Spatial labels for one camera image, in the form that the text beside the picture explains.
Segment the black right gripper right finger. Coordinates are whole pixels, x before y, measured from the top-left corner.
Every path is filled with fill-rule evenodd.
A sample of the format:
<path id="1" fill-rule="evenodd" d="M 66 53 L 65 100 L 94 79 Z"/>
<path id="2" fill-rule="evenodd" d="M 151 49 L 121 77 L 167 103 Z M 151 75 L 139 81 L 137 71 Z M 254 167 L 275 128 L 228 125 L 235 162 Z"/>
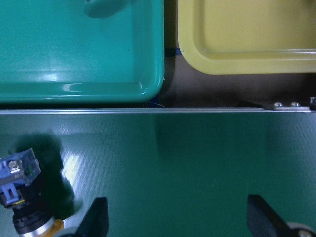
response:
<path id="1" fill-rule="evenodd" d="M 247 226 L 253 237 L 293 237 L 293 231 L 260 195 L 247 197 Z"/>

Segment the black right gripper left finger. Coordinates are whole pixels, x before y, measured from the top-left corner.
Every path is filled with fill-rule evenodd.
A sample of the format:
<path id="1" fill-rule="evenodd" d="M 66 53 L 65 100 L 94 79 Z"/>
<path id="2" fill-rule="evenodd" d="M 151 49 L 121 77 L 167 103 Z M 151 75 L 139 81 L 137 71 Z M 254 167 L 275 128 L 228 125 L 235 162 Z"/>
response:
<path id="1" fill-rule="evenodd" d="M 78 226 L 76 236 L 106 237 L 108 231 L 108 201 L 106 197 L 97 197 Z"/>

